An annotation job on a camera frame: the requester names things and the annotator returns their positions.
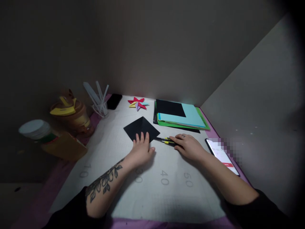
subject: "finger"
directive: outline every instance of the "finger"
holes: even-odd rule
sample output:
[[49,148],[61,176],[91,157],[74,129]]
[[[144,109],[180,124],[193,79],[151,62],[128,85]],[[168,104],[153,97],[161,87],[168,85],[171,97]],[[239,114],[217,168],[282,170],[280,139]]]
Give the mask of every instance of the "finger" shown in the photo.
[[180,153],[182,153],[183,155],[185,154],[185,150],[181,147],[181,146],[175,146],[174,147],[175,150],[178,150]]
[[141,132],[141,140],[140,140],[141,143],[144,143],[144,134],[143,132]]
[[155,152],[156,148],[152,147],[152,148],[149,148],[148,152],[149,154],[153,154]]
[[181,139],[177,139],[177,138],[175,138],[175,137],[173,137],[173,136],[170,136],[169,138],[170,138],[172,141],[174,141],[174,142],[176,142],[177,144],[179,144],[179,145],[183,145],[183,144],[184,144],[184,141],[181,140]]
[[139,139],[139,135],[138,134],[136,134],[136,139],[137,139],[137,144],[139,144],[140,143],[140,139]]
[[187,134],[179,134],[179,137],[177,137],[176,135],[176,138],[180,138],[180,139],[184,139],[186,136],[188,136]]
[[145,137],[144,143],[148,143],[149,144],[149,133],[148,132],[146,132],[146,137]]

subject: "white cutting mat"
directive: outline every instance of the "white cutting mat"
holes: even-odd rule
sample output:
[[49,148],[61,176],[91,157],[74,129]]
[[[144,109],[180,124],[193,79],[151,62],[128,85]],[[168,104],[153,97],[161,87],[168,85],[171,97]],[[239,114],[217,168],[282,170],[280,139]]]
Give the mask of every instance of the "white cutting mat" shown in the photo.
[[[131,122],[144,116],[153,124],[154,100],[147,110],[129,108],[131,96],[123,96],[116,110],[101,120],[88,143],[88,153],[81,158],[57,195],[50,212],[63,208],[84,186],[105,173],[132,149],[132,141],[123,130]],[[159,137],[190,134],[209,152],[205,131],[194,133],[153,124]],[[173,147],[152,141],[156,148],[154,160],[132,172],[122,186],[110,214],[115,218],[146,219],[166,222],[205,223],[222,216],[220,199],[192,165]]]

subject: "black sleeve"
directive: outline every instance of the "black sleeve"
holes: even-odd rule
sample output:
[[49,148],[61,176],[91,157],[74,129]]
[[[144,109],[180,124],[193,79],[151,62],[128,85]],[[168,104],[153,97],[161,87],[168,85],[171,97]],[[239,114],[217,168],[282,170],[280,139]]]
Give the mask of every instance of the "black sleeve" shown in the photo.
[[105,216],[100,219],[87,215],[84,187],[63,209],[53,213],[44,228],[103,228]]
[[291,220],[260,190],[259,197],[247,205],[233,205],[226,202],[230,213],[243,229],[248,228],[290,228]]

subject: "wall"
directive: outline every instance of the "wall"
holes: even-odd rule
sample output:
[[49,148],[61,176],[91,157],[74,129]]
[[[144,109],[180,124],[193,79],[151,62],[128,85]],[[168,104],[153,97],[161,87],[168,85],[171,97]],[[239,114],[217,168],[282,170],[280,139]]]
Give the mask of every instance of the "wall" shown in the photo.
[[204,102],[255,188],[291,214],[302,181],[303,59],[286,15]]
[[10,228],[35,200],[42,183],[0,183],[0,227]]
[[284,15],[275,2],[96,1],[107,82],[201,106]]
[[48,108],[64,87],[87,104],[82,82],[99,80],[110,93],[201,105],[283,16],[274,2],[3,3],[0,182],[40,182],[56,163],[17,130],[56,125]]

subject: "pink desk surface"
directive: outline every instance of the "pink desk surface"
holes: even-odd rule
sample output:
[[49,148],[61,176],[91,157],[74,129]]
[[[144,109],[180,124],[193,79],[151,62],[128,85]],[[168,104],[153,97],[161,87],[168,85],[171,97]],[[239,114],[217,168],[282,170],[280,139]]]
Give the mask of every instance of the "pink desk surface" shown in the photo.
[[[90,120],[94,127],[99,123],[99,118],[96,113],[94,113]],[[218,134],[206,118],[211,131],[206,131],[209,138],[219,138]],[[234,166],[238,170],[241,178],[248,183],[245,175],[237,165],[237,163],[231,158]],[[66,181],[68,175],[73,169],[75,162],[68,162],[64,160],[59,160],[58,164],[52,170],[50,177],[44,184],[43,188],[33,200],[30,206],[26,207],[17,222],[12,225],[12,229],[18,228],[42,228],[49,221],[51,214],[49,209],[51,208],[53,201],[55,200],[57,194],[59,193],[61,187]],[[144,228],[144,229],[169,229],[169,228],[236,228],[227,217],[221,217],[219,219],[210,221],[203,225],[201,224],[185,224],[185,223],[168,223],[168,222],[158,222],[151,220],[132,220],[132,219],[120,219],[120,218],[110,218],[106,220],[105,228],[107,229],[134,229],[134,228]]]

